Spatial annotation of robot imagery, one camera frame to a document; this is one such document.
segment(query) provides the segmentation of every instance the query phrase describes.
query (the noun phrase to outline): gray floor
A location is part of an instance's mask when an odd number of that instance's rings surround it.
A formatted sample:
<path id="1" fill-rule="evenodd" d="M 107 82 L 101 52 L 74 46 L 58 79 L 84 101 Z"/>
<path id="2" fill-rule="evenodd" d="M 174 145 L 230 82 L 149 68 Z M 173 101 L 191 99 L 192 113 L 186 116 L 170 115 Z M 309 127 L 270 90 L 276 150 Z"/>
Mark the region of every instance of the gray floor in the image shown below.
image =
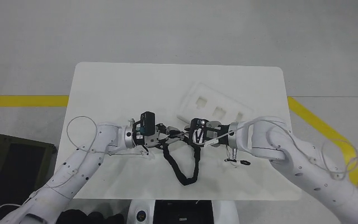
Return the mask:
<path id="1" fill-rule="evenodd" d="M 289 96 L 358 145 L 357 12 L 354 0 L 3 0 L 0 95 L 67 95 L 82 61 L 278 66 Z M 65 108 L 0 114 L 0 133 L 59 143 Z M 291 119 L 298 137 L 323 142 Z M 102 203 L 70 206 L 89 212 Z M 114 212 L 128 205 L 108 203 Z M 244 224 L 338 223 L 307 194 L 237 207 Z"/>

